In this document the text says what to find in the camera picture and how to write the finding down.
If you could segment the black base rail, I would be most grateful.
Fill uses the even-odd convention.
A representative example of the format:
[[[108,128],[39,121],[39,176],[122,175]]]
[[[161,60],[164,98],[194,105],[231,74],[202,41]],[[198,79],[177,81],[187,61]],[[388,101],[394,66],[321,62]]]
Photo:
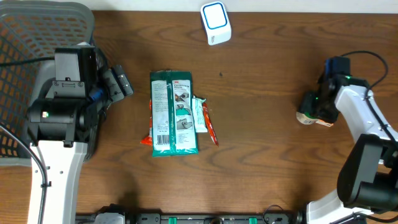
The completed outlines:
[[[291,212],[280,212],[271,210],[263,214],[204,214],[204,215],[182,215],[182,214],[158,214],[158,213],[141,213],[126,215],[126,223],[132,224],[168,224],[168,223],[242,223],[242,224],[264,224],[264,223],[281,223],[281,224],[299,224],[307,223],[305,215]]]

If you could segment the white barcode scanner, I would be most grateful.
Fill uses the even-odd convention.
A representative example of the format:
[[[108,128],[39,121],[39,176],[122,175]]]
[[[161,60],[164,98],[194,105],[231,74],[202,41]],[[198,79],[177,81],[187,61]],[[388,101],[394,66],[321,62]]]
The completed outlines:
[[[230,40],[232,28],[227,10],[221,1],[202,5],[200,14],[208,45],[218,45]]]

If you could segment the red snack packet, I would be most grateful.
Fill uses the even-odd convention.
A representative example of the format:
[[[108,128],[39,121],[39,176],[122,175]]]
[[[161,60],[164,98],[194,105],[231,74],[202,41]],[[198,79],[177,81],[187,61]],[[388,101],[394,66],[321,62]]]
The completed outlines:
[[[149,118],[149,133],[146,137],[141,140],[141,144],[147,146],[153,146],[153,137],[152,137],[152,100],[149,102],[149,109],[150,109],[150,118]]]

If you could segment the green lid jar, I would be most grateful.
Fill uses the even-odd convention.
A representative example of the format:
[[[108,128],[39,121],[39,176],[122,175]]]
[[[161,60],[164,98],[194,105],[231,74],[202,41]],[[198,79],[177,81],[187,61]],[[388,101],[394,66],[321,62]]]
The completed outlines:
[[[316,123],[318,121],[317,118],[314,118],[314,117],[312,117],[312,116],[310,116],[309,114],[306,114],[306,113],[301,113],[299,111],[296,112],[296,119],[300,123],[305,124],[305,125],[311,125],[311,124],[314,124],[314,123]]]

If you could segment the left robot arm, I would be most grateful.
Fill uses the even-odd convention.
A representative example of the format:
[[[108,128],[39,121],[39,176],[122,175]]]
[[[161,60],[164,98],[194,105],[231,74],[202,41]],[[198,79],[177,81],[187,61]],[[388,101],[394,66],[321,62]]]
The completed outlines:
[[[82,165],[106,110],[134,93],[121,66],[82,42],[55,49],[53,73],[27,111],[32,157],[28,223],[74,223]]]

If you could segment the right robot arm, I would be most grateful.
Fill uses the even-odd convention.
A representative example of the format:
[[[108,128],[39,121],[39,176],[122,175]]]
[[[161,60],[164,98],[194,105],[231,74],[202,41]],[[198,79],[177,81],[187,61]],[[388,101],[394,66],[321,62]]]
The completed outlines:
[[[352,76],[348,54],[329,58],[296,112],[297,120],[331,127],[342,115],[354,147],[334,191],[307,204],[300,223],[393,223],[379,214],[397,211],[397,131],[374,100],[372,85]]]

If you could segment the small orange carton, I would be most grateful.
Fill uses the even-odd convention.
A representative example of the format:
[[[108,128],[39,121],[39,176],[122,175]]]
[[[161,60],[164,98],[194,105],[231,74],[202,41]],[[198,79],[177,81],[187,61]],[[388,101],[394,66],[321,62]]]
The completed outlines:
[[[317,124],[320,124],[320,125],[323,125],[323,126],[326,126],[326,127],[332,127],[332,126],[333,126],[333,123],[328,123],[328,122],[323,121],[323,120],[321,120],[321,119],[318,119],[318,120],[316,121],[316,123],[317,123]]]

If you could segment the green snack packet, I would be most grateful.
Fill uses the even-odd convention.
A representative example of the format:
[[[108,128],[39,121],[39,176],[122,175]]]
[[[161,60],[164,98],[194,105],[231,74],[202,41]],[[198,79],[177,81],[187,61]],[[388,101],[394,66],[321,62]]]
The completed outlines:
[[[190,72],[150,73],[153,157],[198,154],[192,90]]]

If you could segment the pale green wipes packet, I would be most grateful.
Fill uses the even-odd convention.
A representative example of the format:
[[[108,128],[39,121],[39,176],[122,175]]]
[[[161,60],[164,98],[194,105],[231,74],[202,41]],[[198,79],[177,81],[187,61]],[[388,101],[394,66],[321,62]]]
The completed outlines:
[[[207,127],[205,123],[205,116],[203,113],[203,103],[205,99],[193,97],[192,99],[192,108],[193,108],[193,119],[195,123],[195,131],[197,133],[207,133]]]

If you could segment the red Nescafe stick sachet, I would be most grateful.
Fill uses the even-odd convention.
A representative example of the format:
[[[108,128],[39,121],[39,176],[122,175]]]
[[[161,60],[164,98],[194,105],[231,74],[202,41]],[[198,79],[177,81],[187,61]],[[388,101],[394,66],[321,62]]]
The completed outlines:
[[[207,127],[208,132],[209,132],[209,134],[211,136],[211,139],[212,139],[213,143],[216,146],[219,146],[219,142],[218,142],[218,139],[216,137],[215,130],[214,130],[213,125],[211,123],[210,114],[209,114],[209,111],[208,111],[208,106],[207,106],[206,103],[203,103],[202,107],[203,107],[203,114],[204,114],[204,118],[205,118],[206,127]]]

